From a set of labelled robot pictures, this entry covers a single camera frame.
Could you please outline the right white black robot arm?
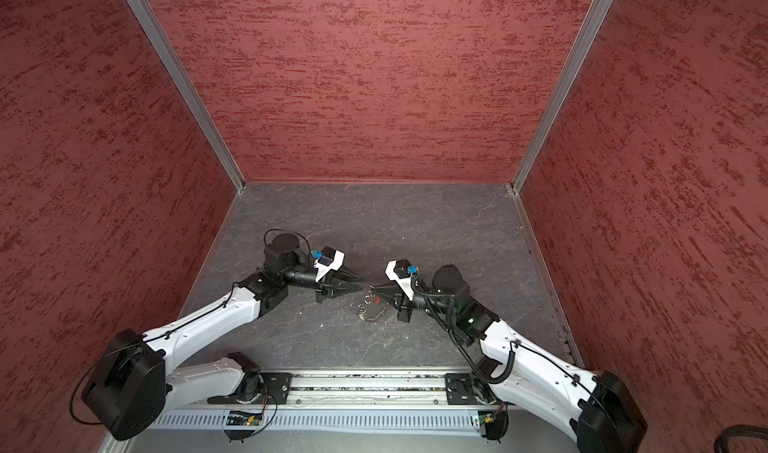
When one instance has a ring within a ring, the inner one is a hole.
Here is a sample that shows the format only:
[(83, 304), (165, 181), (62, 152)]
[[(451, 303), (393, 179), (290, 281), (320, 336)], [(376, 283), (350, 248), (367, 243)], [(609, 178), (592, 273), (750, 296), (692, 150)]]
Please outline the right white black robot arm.
[(371, 293), (404, 322), (416, 310), (433, 318), (500, 402), (558, 428), (581, 452), (639, 450), (648, 424), (619, 376), (579, 368), (525, 338), (472, 296), (452, 264), (426, 282), (408, 261), (393, 260), (386, 276)]

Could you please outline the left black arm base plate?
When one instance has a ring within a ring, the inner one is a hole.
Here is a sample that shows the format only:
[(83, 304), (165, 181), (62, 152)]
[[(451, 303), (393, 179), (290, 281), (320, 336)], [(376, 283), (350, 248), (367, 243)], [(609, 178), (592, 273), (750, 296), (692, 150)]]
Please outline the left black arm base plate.
[(234, 393), (211, 397), (206, 402), (210, 405), (284, 405), (293, 378), (294, 375), (287, 372), (248, 373)]

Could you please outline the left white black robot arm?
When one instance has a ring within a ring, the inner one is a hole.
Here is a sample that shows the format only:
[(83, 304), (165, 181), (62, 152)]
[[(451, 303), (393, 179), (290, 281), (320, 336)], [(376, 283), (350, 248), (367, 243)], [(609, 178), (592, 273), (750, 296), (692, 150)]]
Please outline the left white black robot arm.
[(260, 367), (247, 355), (230, 353), (206, 364), (185, 361), (226, 334), (274, 310), (293, 288), (314, 293), (317, 302), (361, 291), (363, 276), (345, 265), (342, 251), (311, 248), (293, 230), (273, 228), (263, 236), (264, 263), (235, 281), (212, 303), (171, 323), (111, 338), (102, 357), (71, 393), (116, 440), (146, 430), (162, 414), (212, 397), (234, 402), (264, 400)]

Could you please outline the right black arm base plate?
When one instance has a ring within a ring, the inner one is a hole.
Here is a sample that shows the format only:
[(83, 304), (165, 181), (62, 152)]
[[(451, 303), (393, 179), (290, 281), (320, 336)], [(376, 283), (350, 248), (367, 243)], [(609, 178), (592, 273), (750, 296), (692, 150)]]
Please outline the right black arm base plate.
[(446, 373), (443, 376), (446, 402), (449, 406), (500, 406), (502, 403), (511, 408), (520, 409), (520, 406), (511, 401), (501, 399), (493, 390), (494, 387), (510, 386), (511, 382), (505, 381), (495, 385), (484, 383), (473, 373)]

